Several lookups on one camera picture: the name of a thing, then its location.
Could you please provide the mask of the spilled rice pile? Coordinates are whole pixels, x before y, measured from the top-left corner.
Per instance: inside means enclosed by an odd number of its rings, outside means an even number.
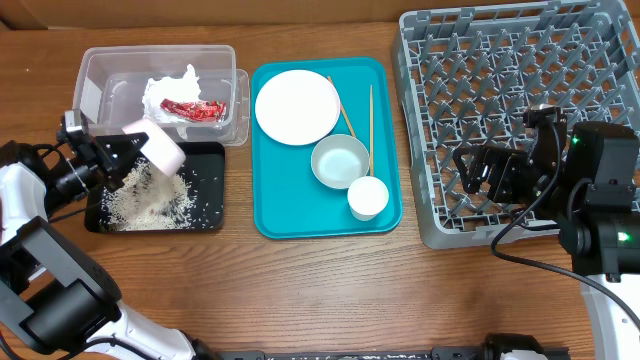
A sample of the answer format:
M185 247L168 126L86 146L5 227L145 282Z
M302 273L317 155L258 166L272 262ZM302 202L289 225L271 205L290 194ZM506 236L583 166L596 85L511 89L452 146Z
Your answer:
M209 230L222 223L224 186L187 163L167 177L140 159L123 187L101 191L99 204L102 232Z

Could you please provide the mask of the clear plastic bin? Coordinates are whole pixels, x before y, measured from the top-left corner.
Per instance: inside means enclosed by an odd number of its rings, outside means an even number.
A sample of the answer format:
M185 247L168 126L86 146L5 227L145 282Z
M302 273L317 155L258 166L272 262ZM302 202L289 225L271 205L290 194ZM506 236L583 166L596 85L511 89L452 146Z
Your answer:
M95 136L113 135L143 119L147 81L179 78L191 64L199 77L200 100L227 104L219 122L157 123L175 142L246 143L250 127L249 76L236 66L228 45L139 45L87 50L76 80L73 105Z

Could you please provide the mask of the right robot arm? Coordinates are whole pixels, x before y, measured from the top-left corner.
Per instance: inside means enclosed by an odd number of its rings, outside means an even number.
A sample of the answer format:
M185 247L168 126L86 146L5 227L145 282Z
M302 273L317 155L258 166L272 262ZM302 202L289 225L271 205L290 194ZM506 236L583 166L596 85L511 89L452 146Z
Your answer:
M536 132L529 150L493 145L460 146L453 155L464 190L489 186L488 199L514 204L509 227L524 227L529 215L540 230L555 230L572 267L509 255L490 244L494 256L560 274L581 284L595 355L599 359L639 356L639 214L634 182L639 139L623 125L568 124L564 110L529 107L526 127Z

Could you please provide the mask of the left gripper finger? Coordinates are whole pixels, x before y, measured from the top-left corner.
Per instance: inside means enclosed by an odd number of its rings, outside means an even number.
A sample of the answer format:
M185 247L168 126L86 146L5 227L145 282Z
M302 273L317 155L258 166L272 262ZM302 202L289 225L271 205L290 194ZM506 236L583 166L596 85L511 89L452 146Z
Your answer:
M109 190L115 191L124 186L124 179L131 172L138 159L137 155L108 156L103 164L102 184Z
M94 138L95 143L108 158L113 160L136 160L149 137L146 133L103 135Z

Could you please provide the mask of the black plastic tray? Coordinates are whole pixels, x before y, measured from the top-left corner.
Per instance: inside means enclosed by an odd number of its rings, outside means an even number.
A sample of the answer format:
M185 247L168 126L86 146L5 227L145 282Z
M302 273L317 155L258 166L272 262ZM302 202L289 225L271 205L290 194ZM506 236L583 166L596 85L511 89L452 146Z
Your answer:
M85 228L94 233L212 231L224 221L225 148L217 142L179 147L186 159L172 178L140 158L125 186L92 191Z

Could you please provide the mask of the grey dishwasher rack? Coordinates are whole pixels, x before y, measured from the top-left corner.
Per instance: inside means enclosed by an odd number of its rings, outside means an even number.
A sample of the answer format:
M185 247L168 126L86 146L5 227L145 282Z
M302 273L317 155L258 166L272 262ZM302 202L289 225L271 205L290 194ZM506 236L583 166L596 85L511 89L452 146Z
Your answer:
M422 242L489 244L509 207L467 194L460 146L528 149L532 105L571 123L639 125L639 37L621 1L542 1L404 13L391 50Z

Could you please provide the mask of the white napkin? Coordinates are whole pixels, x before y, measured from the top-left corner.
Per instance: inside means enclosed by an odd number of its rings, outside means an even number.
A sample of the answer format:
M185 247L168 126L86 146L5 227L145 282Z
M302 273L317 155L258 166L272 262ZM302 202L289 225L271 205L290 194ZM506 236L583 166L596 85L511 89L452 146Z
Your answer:
M165 76L160 80L150 78L142 97L144 117L157 123L187 123L188 120L165 111L161 107L163 100L185 103L200 100L201 89L195 68L189 64L182 77Z

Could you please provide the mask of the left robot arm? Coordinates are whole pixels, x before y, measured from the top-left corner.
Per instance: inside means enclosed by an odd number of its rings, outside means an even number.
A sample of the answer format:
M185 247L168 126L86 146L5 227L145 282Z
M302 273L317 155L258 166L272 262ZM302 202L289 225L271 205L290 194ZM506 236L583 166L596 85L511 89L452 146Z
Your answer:
M148 135L61 134L72 159L48 167L51 144L1 147L1 323L31 350L71 359L216 359L201 340L127 306L115 280L58 232L52 214L96 187L115 190Z

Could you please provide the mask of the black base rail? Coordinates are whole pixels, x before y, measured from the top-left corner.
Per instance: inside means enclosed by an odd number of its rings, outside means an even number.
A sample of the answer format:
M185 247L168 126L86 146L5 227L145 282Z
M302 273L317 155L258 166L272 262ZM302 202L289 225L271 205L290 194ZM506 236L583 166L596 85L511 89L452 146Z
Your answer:
M533 336L488 334L480 345L434 346L414 351L265 353L219 352L223 360L570 360L566 347L543 347Z

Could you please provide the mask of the white paper cup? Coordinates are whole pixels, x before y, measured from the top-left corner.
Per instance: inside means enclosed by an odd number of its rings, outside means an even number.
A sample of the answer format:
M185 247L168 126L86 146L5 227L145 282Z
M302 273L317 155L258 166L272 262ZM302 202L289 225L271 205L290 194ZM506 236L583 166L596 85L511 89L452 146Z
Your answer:
M380 179L364 176L350 185L347 200L356 219L369 221L386 208L389 201L389 191Z

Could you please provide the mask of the pink bowl with rice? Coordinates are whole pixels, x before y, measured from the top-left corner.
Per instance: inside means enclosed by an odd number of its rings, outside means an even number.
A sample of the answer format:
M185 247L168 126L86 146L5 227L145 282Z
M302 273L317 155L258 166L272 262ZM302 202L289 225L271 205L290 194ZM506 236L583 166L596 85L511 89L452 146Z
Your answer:
M122 130L127 135L144 133L148 136L141 153L167 177L174 176L186 160L183 150L152 120L143 118Z

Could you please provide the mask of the grey-green bowl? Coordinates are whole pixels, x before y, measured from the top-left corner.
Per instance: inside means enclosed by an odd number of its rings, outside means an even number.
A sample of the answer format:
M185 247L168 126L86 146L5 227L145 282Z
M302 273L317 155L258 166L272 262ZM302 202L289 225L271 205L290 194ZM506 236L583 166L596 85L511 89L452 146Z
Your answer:
M357 138L335 134L315 145L311 154L311 169L323 185L342 190L368 173L369 160L366 146Z

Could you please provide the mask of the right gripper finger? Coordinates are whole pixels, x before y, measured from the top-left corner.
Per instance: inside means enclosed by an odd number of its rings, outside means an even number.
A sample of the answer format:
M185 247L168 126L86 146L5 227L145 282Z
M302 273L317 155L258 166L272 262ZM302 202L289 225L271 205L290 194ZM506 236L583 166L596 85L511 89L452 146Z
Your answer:
M476 174L481 167L478 160L479 147L458 147L453 152L453 160L460 174Z
M467 171L459 171L463 189L468 194L476 194L479 191L479 180Z

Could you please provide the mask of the pink round plate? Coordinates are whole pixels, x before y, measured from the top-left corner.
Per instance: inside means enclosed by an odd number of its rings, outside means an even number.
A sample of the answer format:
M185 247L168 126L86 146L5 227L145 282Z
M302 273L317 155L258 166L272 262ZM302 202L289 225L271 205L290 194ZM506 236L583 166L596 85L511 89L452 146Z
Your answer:
M255 116L271 139L291 146L319 141L335 127L341 100L324 76L288 70L269 79L255 100Z

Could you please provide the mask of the red snack wrapper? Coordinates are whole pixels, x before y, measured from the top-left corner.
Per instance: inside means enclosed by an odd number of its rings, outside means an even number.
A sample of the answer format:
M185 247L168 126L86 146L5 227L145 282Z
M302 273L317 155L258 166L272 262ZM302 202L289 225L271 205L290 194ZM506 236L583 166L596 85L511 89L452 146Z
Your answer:
M160 107L168 113L194 123L219 122L227 112L227 104L220 101L176 102L164 99Z

